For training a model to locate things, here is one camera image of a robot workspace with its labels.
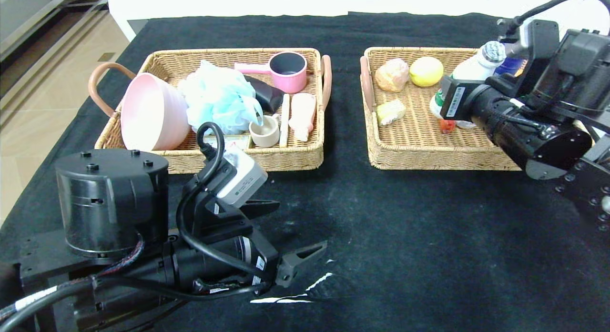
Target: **blue bottle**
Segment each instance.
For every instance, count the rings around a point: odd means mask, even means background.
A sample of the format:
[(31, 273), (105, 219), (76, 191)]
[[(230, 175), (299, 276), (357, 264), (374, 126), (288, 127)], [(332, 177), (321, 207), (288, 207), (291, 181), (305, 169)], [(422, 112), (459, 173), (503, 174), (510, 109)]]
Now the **blue bottle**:
[(517, 70), (521, 69), (521, 65), (523, 65), (523, 59), (506, 57), (504, 63), (496, 68), (494, 76), (498, 76), (503, 73), (514, 75), (517, 73)]

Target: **black tablecloth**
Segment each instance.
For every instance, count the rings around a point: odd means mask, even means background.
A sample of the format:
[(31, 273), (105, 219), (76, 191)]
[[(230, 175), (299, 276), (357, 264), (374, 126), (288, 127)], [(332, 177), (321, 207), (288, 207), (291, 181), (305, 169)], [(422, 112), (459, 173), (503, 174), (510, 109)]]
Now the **black tablecloth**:
[[(407, 14), (151, 20), (119, 62), (137, 71), (155, 50), (313, 47), (333, 59), (325, 161), (270, 173), (256, 198), (283, 202), (258, 220), (280, 250), (324, 239), (327, 255), (289, 289), (323, 276), (323, 302), (252, 304), (243, 295), (190, 303), (159, 324), (173, 331), (610, 330), (610, 252), (580, 229), (570, 202), (520, 172), (379, 171), (368, 162), (359, 57), (369, 46), (479, 47), (495, 18)], [(100, 94), (115, 105), (128, 80)], [(0, 231), (0, 258), (61, 228), (52, 162), (93, 147), (107, 121), (88, 99)], [(170, 176), (170, 211), (189, 175)]]

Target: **wicker basket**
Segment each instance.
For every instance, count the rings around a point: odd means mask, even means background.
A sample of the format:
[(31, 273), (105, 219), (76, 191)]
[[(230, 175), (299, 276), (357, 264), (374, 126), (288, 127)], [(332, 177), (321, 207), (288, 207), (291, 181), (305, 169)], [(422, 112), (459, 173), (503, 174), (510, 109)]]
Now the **wicker basket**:
[[(291, 49), (208, 49), (208, 50), (160, 50), (150, 54), (140, 69), (140, 73), (152, 73), (158, 78), (176, 86), (180, 80), (194, 72), (205, 59), (218, 67), (232, 68), (236, 62), (266, 63), (274, 54), (292, 50), (303, 54), (307, 59), (307, 86), (302, 92), (316, 96), (317, 110), (314, 119), (314, 130), (306, 142), (298, 141), (290, 130), (288, 147), (259, 148), (253, 144), (244, 151), (250, 154), (266, 171), (306, 171), (320, 167), (324, 160), (324, 112), (331, 94), (332, 72), (330, 57), (320, 58), (318, 50), (312, 48)], [(91, 97), (98, 103), (103, 102), (97, 94), (98, 78), (105, 69), (117, 68), (133, 78), (134, 74), (116, 63), (107, 63), (105, 67), (96, 69), (91, 75), (89, 91)], [(271, 76), (266, 74), (249, 74), (259, 80), (272, 84)], [(121, 135), (122, 102), (116, 108), (100, 105), (111, 118), (106, 124), (95, 148), (125, 148)], [(196, 173), (203, 167), (204, 157), (197, 147), (194, 133), (190, 132), (186, 139), (175, 150), (153, 151), (164, 156), (170, 163), (170, 173)]]
[[(442, 134), (438, 119), (429, 112), (429, 102), (439, 85), (422, 88), (408, 82), (400, 93), (382, 91), (374, 81), (381, 65), (392, 58), (407, 63), (423, 56), (440, 60), (445, 73), (477, 52), (464, 48), (368, 48), (360, 59), (362, 100), (366, 120), (368, 158), (374, 167), (389, 170), (487, 170), (518, 171), (519, 167), (495, 147), (479, 129), (456, 128)], [(405, 115), (386, 126), (377, 123), (375, 106), (400, 99)]]

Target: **yellow lemon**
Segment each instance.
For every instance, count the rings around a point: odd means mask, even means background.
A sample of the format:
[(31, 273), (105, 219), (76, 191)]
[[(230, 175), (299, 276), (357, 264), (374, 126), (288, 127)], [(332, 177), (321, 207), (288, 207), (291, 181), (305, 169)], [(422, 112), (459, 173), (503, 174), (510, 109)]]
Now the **yellow lemon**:
[(419, 87), (430, 87), (443, 77), (443, 63), (434, 57), (421, 57), (414, 61), (409, 69), (413, 84)]

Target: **beige floor tile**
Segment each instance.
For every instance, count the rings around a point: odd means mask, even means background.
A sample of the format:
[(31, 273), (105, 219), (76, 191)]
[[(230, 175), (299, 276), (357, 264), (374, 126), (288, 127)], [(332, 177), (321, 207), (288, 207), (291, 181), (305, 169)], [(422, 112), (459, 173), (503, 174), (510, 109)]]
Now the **beige floor tile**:
[(45, 157), (78, 109), (19, 111), (0, 131), (0, 155)]
[(111, 52), (115, 54), (111, 61), (116, 60), (129, 45), (111, 15), (107, 11), (98, 14), (104, 15), (104, 18), (82, 37), (35, 91), (28, 93), (19, 111), (80, 108), (89, 96), (87, 82), (93, 69), (100, 64), (100, 56)]
[(36, 63), (37, 60), (48, 50), (53, 43), (69, 30), (83, 16), (82, 12), (68, 13), (58, 21), (50, 30), (44, 33), (36, 42), (28, 48), (24, 54), (8, 68), (2, 69), (2, 80), (0, 80), (0, 95), (4, 94), (19, 80), (19, 78)]
[(24, 104), (1, 112), (11, 118), (0, 129), (0, 225), (89, 95), (87, 82), (100, 56), (113, 52), (111, 61), (116, 60), (129, 44), (111, 15), (99, 14), (104, 18), (26, 95)]
[(19, 198), (23, 185), (19, 177), (17, 158), (0, 157), (0, 226)]

